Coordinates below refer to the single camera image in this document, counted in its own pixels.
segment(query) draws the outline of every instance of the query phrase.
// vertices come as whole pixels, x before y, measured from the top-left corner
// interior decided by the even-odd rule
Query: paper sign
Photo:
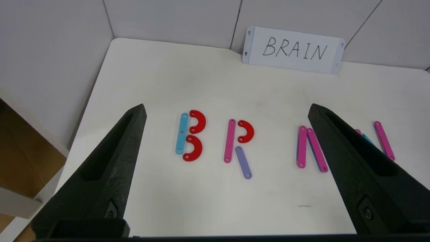
[[[344,48],[342,38],[250,26],[242,62],[336,74]]]

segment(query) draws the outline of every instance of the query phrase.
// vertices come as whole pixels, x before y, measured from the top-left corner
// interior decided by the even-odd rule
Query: hole
[[[373,213],[372,213],[372,211],[369,208],[365,208],[364,209],[364,216],[367,219],[372,219],[373,218]]]

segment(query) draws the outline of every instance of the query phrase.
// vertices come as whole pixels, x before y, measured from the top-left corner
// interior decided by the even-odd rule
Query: white table
[[[227,49],[115,39],[57,190],[140,103],[147,122],[124,215],[131,236],[355,233],[331,173],[318,171],[309,147],[307,167],[295,164],[297,130],[310,125],[312,103],[376,144],[372,122],[381,121],[396,162],[430,187],[430,75],[423,70],[343,62],[338,74],[320,74],[245,65]],[[184,162],[175,142],[180,114],[191,109],[205,114],[207,126],[197,134],[202,155]],[[255,129],[242,145],[250,180],[235,154],[223,162],[230,118]],[[236,137],[242,133],[237,127]]]

